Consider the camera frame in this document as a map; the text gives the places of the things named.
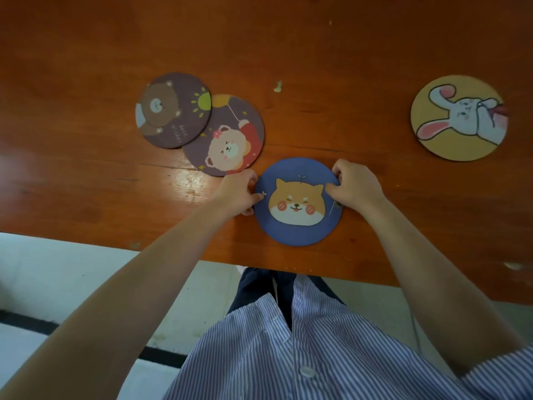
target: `striped shirt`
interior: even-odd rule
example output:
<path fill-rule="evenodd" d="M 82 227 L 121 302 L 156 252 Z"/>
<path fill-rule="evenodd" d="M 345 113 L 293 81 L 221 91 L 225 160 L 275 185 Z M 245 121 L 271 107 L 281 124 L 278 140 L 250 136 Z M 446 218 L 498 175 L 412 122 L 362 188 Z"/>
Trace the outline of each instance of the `striped shirt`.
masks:
<path fill-rule="evenodd" d="M 165 400 L 532 399 L 533 347 L 451 379 L 375 324 L 294 282 L 293 329 L 267 294 L 196 343 Z"/>

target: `shirt button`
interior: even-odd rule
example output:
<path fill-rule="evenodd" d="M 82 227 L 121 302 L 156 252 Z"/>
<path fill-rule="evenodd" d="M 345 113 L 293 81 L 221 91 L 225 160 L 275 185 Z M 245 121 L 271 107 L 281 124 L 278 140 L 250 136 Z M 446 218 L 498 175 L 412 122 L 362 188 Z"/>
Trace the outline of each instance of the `shirt button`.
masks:
<path fill-rule="evenodd" d="M 300 375 L 305 376 L 307 378 L 313 378 L 316 376 L 316 371 L 308 366 L 301 366 Z"/>

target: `green sun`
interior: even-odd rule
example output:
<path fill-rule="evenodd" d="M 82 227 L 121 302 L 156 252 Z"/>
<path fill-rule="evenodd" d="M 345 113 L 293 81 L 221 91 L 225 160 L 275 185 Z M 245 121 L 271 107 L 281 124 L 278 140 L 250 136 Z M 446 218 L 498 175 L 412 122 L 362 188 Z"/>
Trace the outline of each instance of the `green sun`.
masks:
<path fill-rule="evenodd" d="M 205 91 L 205 88 L 202 87 L 202 94 L 195 93 L 195 96 L 198 97 L 197 100 L 191 101 L 193 104 L 198 104 L 197 108 L 194 108 L 192 112 L 198 112 L 199 109 L 203 111 L 209 111 L 211 109 L 211 95 L 208 91 Z M 203 112 L 200 112 L 200 118 L 203 117 Z"/>

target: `round coaster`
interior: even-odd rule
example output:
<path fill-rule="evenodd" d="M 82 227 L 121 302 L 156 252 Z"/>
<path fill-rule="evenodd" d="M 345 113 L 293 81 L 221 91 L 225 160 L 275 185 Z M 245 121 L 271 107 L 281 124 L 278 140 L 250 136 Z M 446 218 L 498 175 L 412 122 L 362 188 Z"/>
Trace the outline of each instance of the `round coaster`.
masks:
<path fill-rule="evenodd" d="M 239 173 L 257 159 L 265 138 L 257 111 L 228 94 L 212 97 L 213 110 L 206 128 L 183 152 L 197 169 L 224 176 Z"/>
<path fill-rule="evenodd" d="M 437 156 L 472 161 L 498 147 L 507 131 L 503 99 L 484 82 L 468 76 L 431 81 L 411 107 L 418 140 Z"/>
<path fill-rule="evenodd" d="M 196 77 L 169 73 L 144 90 L 135 107 L 137 127 L 146 140 L 165 149 L 189 143 L 205 128 L 211 95 Z"/>
<path fill-rule="evenodd" d="M 291 246 L 314 244 L 330 234 L 342 214 L 324 188 L 338 185 L 335 174 L 310 158 L 288 158 L 271 165 L 255 185 L 265 198 L 254 206 L 261 228 L 278 242 Z"/>

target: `hand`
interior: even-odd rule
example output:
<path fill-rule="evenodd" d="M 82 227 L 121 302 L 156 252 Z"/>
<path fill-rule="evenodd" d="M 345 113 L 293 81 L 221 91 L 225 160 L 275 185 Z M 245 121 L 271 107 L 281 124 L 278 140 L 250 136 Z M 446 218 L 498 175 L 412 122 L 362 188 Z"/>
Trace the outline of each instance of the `hand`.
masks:
<path fill-rule="evenodd" d="M 326 192 L 337 202 L 360 213 L 386 201 L 376 176 L 365 166 L 340 159 L 332 171 L 341 185 L 326 185 Z"/>
<path fill-rule="evenodd" d="M 251 168 L 238 173 L 226 175 L 213 194 L 213 201 L 221 205 L 231 217 L 239 213 L 249 216 L 254 214 L 253 205 L 264 198 L 263 194 L 250 194 L 249 186 L 257 182 L 257 174 Z"/>

